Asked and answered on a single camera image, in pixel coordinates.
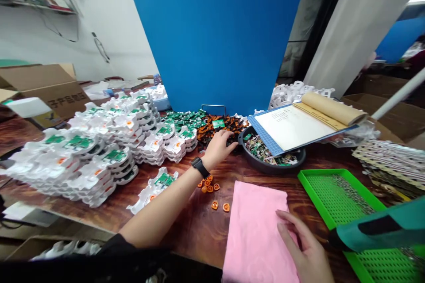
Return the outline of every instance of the shelf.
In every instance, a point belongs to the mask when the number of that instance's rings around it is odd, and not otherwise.
[[[54,9],[54,8],[50,8],[50,7],[39,5],[39,4],[31,4],[31,3],[28,3],[28,2],[20,2],[20,1],[9,1],[9,0],[1,1],[0,5],[4,5],[4,6],[8,6],[8,7],[17,7],[17,6],[37,7],[37,8],[40,8],[42,10],[56,11],[56,12],[60,12],[62,14],[66,14],[66,15],[76,15],[77,14],[75,11]]]

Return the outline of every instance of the cable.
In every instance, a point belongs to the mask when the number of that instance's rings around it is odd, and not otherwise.
[[[40,14],[40,18],[41,18],[41,20],[43,21],[43,24],[44,24],[44,26],[47,28],[47,29],[49,29],[50,31],[52,31],[53,33],[55,33],[56,35],[59,35],[61,38],[63,38],[63,39],[65,39],[65,40],[67,40],[67,41],[69,41],[69,42],[72,42],[72,43],[77,43],[79,40],[80,40],[80,32],[79,32],[79,25],[78,25],[78,18],[76,18],[75,19],[75,21],[76,21],[76,29],[77,29],[77,39],[76,40],[70,40],[70,39],[68,39],[68,38],[65,38],[62,34],[61,34],[61,32],[58,30],[58,28],[56,27],[56,25],[53,23],[53,21],[47,16],[47,15],[45,15],[44,14],[44,12],[43,12],[43,10],[41,9],[41,8],[39,8],[39,7],[37,7],[35,4],[32,4],[32,3],[30,3],[30,2],[28,2],[29,3],[29,5],[30,5],[30,7],[31,8],[33,8],[33,10],[35,10],[37,13],[39,13]],[[46,20],[44,19],[44,17],[46,17],[49,21],[50,21],[50,23],[53,25],[53,27],[55,28],[55,30],[53,30],[53,29],[51,29],[51,28],[49,28],[48,27],[48,25],[46,24]]]
[[[17,227],[11,227],[11,226],[6,225],[6,224],[3,222],[3,220],[0,220],[0,224],[1,224],[3,227],[5,227],[6,229],[10,229],[10,230],[14,230],[14,229],[17,229],[17,228],[20,228],[20,227],[22,227],[22,226],[23,226],[23,225],[19,225],[19,226],[17,226]]]
[[[12,181],[12,178],[9,178],[9,180],[8,180],[8,181],[6,181],[4,184],[2,184],[2,185],[1,185],[0,190],[1,190],[1,189],[3,189],[4,187],[6,187],[6,185],[7,185],[8,183],[10,183],[11,181]]]
[[[96,33],[92,32],[92,36],[94,37],[94,43],[96,44],[97,49],[99,50],[100,55],[103,57],[106,63],[110,63],[111,60],[108,56],[108,54],[105,51],[105,48],[103,47],[102,42],[97,38]]]

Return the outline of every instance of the white pillar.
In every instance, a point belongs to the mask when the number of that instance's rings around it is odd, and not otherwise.
[[[406,96],[415,90],[422,82],[425,81],[425,68],[416,74],[409,82],[397,91],[389,100],[387,100],[373,115],[372,118],[379,120],[388,111],[401,102]]]
[[[409,0],[338,0],[304,82],[341,97]]]

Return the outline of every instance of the green tray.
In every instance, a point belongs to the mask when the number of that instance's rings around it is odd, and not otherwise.
[[[386,207],[346,169],[301,170],[298,178],[329,229],[364,216],[362,209],[332,179],[338,174],[376,211]],[[344,252],[362,283],[423,282],[415,264],[399,249]]]

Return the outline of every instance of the smartwatch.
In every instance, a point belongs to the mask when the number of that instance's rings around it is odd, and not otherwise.
[[[191,164],[193,168],[197,169],[201,173],[202,178],[207,179],[207,177],[209,176],[209,172],[208,170],[205,169],[201,158],[196,157],[195,159],[192,160]]]

